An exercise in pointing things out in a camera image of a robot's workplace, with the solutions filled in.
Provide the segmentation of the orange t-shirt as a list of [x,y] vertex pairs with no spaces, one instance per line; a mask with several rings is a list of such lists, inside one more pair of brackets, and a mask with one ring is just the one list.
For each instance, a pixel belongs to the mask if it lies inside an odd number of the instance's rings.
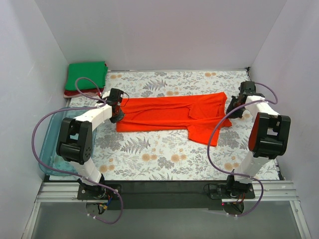
[[132,98],[123,107],[124,118],[116,124],[117,132],[186,129],[188,139],[216,146],[225,116],[224,92],[176,97]]

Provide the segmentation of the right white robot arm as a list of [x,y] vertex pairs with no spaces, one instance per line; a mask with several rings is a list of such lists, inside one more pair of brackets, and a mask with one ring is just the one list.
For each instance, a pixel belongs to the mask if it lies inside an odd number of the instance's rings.
[[287,149],[291,118],[273,110],[264,95],[256,91],[256,83],[244,81],[238,96],[232,96],[226,115],[237,119],[248,110],[254,124],[248,140],[248,153],[226,180],[226,194],[231,198],[252,191],[252,178],[269,160],[282,156]]

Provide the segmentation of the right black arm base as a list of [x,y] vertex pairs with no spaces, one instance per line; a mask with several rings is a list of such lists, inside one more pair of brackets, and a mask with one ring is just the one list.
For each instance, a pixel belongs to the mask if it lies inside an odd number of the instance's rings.
[[255,193],[252,184],[240,187],[230,187],[226,184],[206,184],[203,186],[204,193],[211,199],[254,199]]

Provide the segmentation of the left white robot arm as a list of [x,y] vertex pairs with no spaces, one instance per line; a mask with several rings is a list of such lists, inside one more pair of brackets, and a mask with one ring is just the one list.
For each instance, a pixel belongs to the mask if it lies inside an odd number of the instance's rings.
[[80,181],[90,186],[89,193],[95,199],[105,196],[106,187],[101,184],[102,174],[92,159],[93,131],[107,120],[117,123],[124,118],[123,95],[122,90],[112,88],[103,94],[95,109],[75,118],[64,118],[61,123],[56,153],[82,176]]

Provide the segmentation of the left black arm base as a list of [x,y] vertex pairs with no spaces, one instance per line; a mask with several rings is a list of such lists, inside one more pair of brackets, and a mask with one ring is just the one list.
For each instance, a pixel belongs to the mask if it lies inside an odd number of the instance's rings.
[[112,198],[118,200],[119,197],[115,192],[110,189],[105,189],[100,186],[92,186],[86,184],[80,184],[77,194],[78,200],[106,200]]

